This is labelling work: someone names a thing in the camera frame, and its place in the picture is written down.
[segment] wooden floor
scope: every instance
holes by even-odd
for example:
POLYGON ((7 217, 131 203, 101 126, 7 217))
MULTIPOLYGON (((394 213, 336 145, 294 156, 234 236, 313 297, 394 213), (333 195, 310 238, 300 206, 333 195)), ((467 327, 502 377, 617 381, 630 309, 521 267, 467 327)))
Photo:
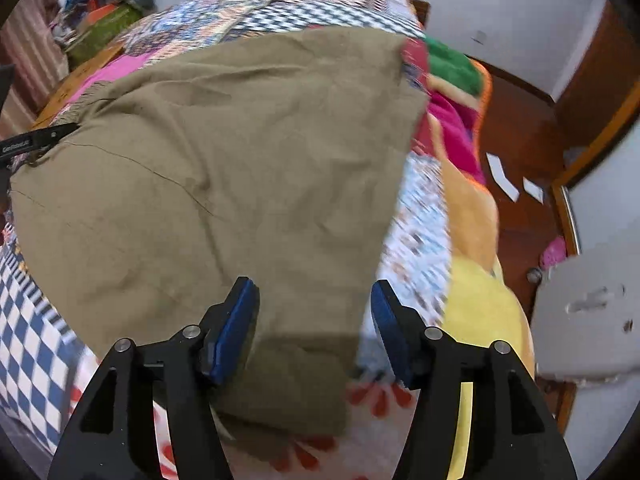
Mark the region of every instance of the wooden floor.
POLYGON ((498 257, 504 281, 530 317, 535 289, 527 282, 526 271, 537 266, 542 251, 560 234, 549 190, 563 169, 566 140, 549 104, 494 76, 480 147, 482 168, 500 213, 498 257), (493 181, 485 152, 502 160, 508 179, 520 190, 517 202, 493 181), (523 177, 545 189, 544 205, 523 191, 523 177))

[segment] olive green cloth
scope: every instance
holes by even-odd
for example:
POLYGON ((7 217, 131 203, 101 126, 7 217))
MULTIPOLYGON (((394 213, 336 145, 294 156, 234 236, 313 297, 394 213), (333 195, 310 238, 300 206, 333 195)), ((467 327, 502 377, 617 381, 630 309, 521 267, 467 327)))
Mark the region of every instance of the olive green cloth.
POLYGON ((482 76, 469 58, 429 36, 424 37, 429 51, 429 72, 450 82, 468 94, 482 93, 482 76))
POLYGON ((35 281, 98 356, 199 322, 237 276, 255 336, 222 413, 302 434, 346 424, 346 381, 425 95, 405 38, 325 27, 136 71, 12 177, 35 281))
POLYGON ((98 54, 113 38, 140 18, 142 12, 128 4, 121 4, 100 18, 65 49, 69 69, 75 69, 98 54))

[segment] orange fabric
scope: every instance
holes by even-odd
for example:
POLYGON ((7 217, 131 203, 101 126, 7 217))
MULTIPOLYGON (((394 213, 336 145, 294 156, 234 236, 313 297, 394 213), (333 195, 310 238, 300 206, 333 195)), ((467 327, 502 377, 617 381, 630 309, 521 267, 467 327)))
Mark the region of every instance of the orange fabric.
POLYGON ((466 256, 490 272, 498 243, 498 208, 494 197, 451 163, 442 140, 442 127, 434 116, 428 117, 435 155, 442 168, 452 254, 466 256))
POLYGON ((118 7, 116 7, 113 4, 107 4, 103 7, 100 7, 99 9, 92 10, 84 17, 82 22, 80 22, 80 25, 78 26, 78 31, 82 34, 89 27, 91 27, 95 22, 97 22, 101 18, 104 18, 107 14, 111 14, 117 8, 118 7))
POLYGON ((488 70, 475 59, 470 60, 473 66, 476 67, 476 70, 482 76, 482 93, 478 100, 480 101, 480 107, 478 109, 478 120, 474 126, 474 149, 476 150, 476 158, 478 162, 480 162, 480 130, 482 129, 482 123, 484 122, 484 116, 486 115, 486 110, 489 107, 489 101, 491 100, 491 94, 493 91, 493 82, 491 78, 491 74, 489 74, 488 70))

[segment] white paper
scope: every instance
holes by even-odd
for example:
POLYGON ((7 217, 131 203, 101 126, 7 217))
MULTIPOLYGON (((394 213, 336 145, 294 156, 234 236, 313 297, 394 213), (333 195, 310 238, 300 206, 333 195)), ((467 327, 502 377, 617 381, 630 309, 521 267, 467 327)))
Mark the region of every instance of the white paper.
POLYGON ((520 192, 504 174, 500 158, 492 155, 491 153, 487 153, 486 160, 489 161, 489 169, 491 170, 491 175, 494 178, 495 183, 500 186, 500 189, 503 190, 511 200, 516 202, 520 196, 520 192))
POLYGON ((545 192, 541 187, 536 186, 532 181, 527 180, 523 177, 522 185, 524 187, 524 191, 529 193, 533 198, 535 198, 541 204, 545 203, 545 192))

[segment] wooden door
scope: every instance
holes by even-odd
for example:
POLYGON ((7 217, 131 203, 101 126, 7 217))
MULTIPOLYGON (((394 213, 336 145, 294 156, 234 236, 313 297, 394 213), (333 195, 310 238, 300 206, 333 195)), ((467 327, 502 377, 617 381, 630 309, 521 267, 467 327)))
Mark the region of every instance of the wooden door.
POLYGON ((574 146, 588 146, 609 123, 640 77, 640 45, 607 2, 556 117, 574 146))

